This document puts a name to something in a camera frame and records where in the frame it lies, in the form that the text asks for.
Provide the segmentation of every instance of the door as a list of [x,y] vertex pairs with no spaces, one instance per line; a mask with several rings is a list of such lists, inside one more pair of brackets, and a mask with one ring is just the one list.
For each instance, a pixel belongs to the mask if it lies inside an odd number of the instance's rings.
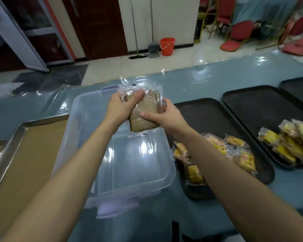
[[19,25],[0,0],[0,35],[24,65],[33,70],[49,72]]
[[128,55],[118,0],[63,0],[88,60]]

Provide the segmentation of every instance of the plastic storage box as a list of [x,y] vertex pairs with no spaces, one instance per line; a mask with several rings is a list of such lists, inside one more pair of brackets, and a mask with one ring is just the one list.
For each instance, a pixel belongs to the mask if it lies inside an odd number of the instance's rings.
[[[102,122],[116,89],[77,96],[71,109],[53,174],[83,145]],[[128,137],[129,121],[111,138],[85,207],[99,207],[98,218],[121,214],[169,186],[175,177],[174,158],[162,128]]]

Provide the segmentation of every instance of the floor mat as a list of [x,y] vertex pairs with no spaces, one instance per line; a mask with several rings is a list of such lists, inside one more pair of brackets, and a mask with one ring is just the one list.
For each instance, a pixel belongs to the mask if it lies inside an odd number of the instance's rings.
[[22,73],[13,82],[24,84],[12,91],[12,94],[50,91],[61,85],[80,86],[88,65],[65,66],[52,69],[49,73]]

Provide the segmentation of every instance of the black tray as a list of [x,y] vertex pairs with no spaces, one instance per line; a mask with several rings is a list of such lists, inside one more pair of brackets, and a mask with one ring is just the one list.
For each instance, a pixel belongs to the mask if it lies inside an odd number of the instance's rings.
[[[246,130],[239,125],[227,112],[220,102],[212,98],[203,98],[175,104],[181,111],[186,122],[198,133],[212,133],[220,138],[230,134],[245,140],[251,147],[255,156],[257,178],[264,184],[270,184],[275,178],[275,171],[271,163],[265,158],[255,141],[246,133]],[[173,145],[173,136],[168,136],[170,146]],[[185,184],[185,171],[181,162],[176,161],[177,170],[184,191],[192,199],[207,200],[215,198],[210,187],[187,186]]]
[[[303,105],[297,104],[273,86],[255,86],[226,92],[223,101],[255,138],[262,126],[279,132],[278,125],[284,119],[303,121]],[[293,167],[273,152],[271,147],[263,142],[260,144],[281,166],[293,170],[303,169],[303,164]]]
[[303,103],[303,77],[282,81],[279,88]]

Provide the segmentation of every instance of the brown door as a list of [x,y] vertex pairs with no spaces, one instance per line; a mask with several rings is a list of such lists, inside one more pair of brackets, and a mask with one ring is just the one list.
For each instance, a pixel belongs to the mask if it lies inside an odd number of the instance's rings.
[[63,0],[88,60],[128,55],[118,0]]

